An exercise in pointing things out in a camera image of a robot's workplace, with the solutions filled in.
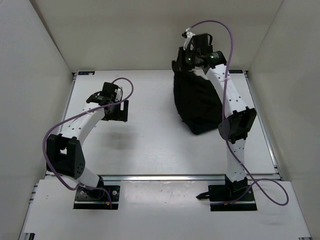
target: white table surface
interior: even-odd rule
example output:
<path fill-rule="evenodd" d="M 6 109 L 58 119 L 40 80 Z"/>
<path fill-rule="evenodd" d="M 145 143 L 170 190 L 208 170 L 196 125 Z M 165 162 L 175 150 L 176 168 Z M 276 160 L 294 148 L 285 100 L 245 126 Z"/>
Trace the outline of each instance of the white table surface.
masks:
<path fill-rule="evenodd" d="M 181 121 L 173 95 L 171 70 L 96 71 L 76 77 L 66 117 L 78 114 L 104 82 L 126 77 L 134 84 L 128 122 L 100 121 L 82 149 L 86 166 L 99 175 L 223 175 L 226 144 L 218 130 L 193 135 Z M 247 105 L 254 107 L 243 73 L 231 74 Z M 120 80 L 124 96 L 130 85 Z M 253 174 L 273 174 L 274 165 L 256 118 L 245 145 L 245 164 Z"/>
<path fill-rule="evenodd" d="M 55 177 L 41 180 L 26 219 L 34 240 L 298 240 L 310 237 L 290 182 L 287 206 L 271 203 L 253 187 L 258 211 L 210 212 L 195 198 L 207 181 L 122 181 L 118 210 L 73 209 L 75 192 Z M 274 183 L 261 185 L 285 202 Z"/>

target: black cloth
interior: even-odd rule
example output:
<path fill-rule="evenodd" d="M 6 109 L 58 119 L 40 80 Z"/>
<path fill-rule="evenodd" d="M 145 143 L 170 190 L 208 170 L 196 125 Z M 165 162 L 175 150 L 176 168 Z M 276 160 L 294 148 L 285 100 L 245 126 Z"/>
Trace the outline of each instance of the black cloth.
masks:
<path fill-rule="evenodd" d="M 222 121 L 222 103 L 216 89 L 193 71 L 175 66 L 172 61 L 174 102 L 182 121 L 195 135 L 217 129 Z"/>

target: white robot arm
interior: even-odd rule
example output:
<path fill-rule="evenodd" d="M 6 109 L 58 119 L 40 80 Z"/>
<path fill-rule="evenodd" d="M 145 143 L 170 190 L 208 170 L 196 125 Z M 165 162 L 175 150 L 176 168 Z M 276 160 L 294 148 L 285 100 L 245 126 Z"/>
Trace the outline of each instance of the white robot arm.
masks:
<path fill-rule="evenodd" d="M 52 166 L 60 175 L 72 179 L 77 184 L 93 188 L 103 186 L 102 178 L 86 167 L 82 145 L 100 120 L 123 122 L 128 120 L 128 100 L 124 101 L 123 110 L 118 104 L 90 111 L 99 106 L 120 102 L 122 93 L 119 86 L 105 82 L 102 91 L 92 94 L 86 100 L 81 112 L 87 112 L 87 114 L 76 118 L 68 126 L 64 126 L 58 135 L 51 134 L 47 138 L 47 155 Z M 87 194 L 94 196 L 97 192 L 88 190 Z"/>
<path fill-rule="evenodd" d="M 249 108 L 239 95 L 230 74 L 226 74 L 227 61 L 221 51 L 213 51 L 211 45 L 213 37 L 208 33 L 193 34 L 186 31 L 182 34 L 184 45 L 179 48 L 176 66 L 179 71 L 191 71 L 195 67 L 202 68 L 207 79 L 214 86 L 221 102 L 225 93 L 225 119 L 218 127 L 221 137 L 229 142 L 232 152 L 244 164 L 245 144 L 252 124 L 257 115 L 254 108 Z M 248 179 L 244 168 L 237 162 L 226 147 L 227 171 L 225 185 L 231 194 L 248 187 Z"/>

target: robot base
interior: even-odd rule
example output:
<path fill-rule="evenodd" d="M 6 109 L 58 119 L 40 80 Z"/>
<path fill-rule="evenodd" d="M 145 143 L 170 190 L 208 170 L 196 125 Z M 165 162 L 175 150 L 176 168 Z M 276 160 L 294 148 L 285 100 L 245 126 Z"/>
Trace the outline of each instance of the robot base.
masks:
<path fill-rule="evenodd" d="M 97 199 L 93 199 L 88 196 L 83 187 L 79 187 L 76 190 L 73 209 L 96 209 L 96 210 L 117 210 L 119 207 L 120 186 L 119 185 L 104 185 L 111 197 L 112 209 L 105 196 Z"/>
<path fill-rule="evenodd" d="M 230 191 L 226 185 L 209 185 L 208 188 L 211 212 L 257 211 L 255 195 L 252 189 L 235 203 L 214 205 L 214 203 L 226 202 L 239 198 L 244 193 L 245 189 L 234 192 L 230 197 Z"/>

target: white panel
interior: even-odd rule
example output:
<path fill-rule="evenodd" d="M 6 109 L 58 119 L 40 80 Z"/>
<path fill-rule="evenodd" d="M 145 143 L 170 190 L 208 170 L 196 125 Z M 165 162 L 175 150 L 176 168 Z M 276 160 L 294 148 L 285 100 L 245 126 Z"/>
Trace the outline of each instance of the white panel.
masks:
<path fill-rule="evenodd" d="M 285 0 L 249 79 L 283 176 L 320 239 L 320 1 Z"/>
<path fill-rule="evenodd" d="M 117 77 L 129 78 L 134 84 L 128 122 L 98 122 L 82 147 L 88 168 L 100 175 L 226 173 L 227 147 L 218 130 L 197 136 L 182 122 L 174 101 L 172 70 L 96 71 L 95 75 L 78 75 L 67 117 L 81 112 L 91 94 Z M 253 108 L 244 74 L 231 77 L 242 99 Z M 124 96 L 131 91 L 126 81 L 117 84 L 123 87 Z M 252 173 L 275 172 L 258 118 L 244 151 L 245 164 Z"/>
<path fill-rule="evenodd" d="M 229 25 L 233 69 L 247 70 L 282 0 L 32 0 L 72 71 L 170 69 L 182 32 L 202 20 Z M 213 35 L 227 56 L 228 32 L 213 23 L 195 28 Z"/>
<path fill-rule="evenodd" d="M 41 180 L 25 226 L 34 240 L 298 240 L 309 237 L 290 182 L 287 206 L 271 203 L 253 187 L 258 211 L 210 212 L 206 181 L 122 181 L 118 210 L 73 209 L 75 193 L 56 178 Z M 274 183 L 261 185 L 276 201 Z"/>
<path fill-rule="evenodd" d="M 72 75 L 28 0 L 0 4 L 0 239 L 16 240 Z"/>

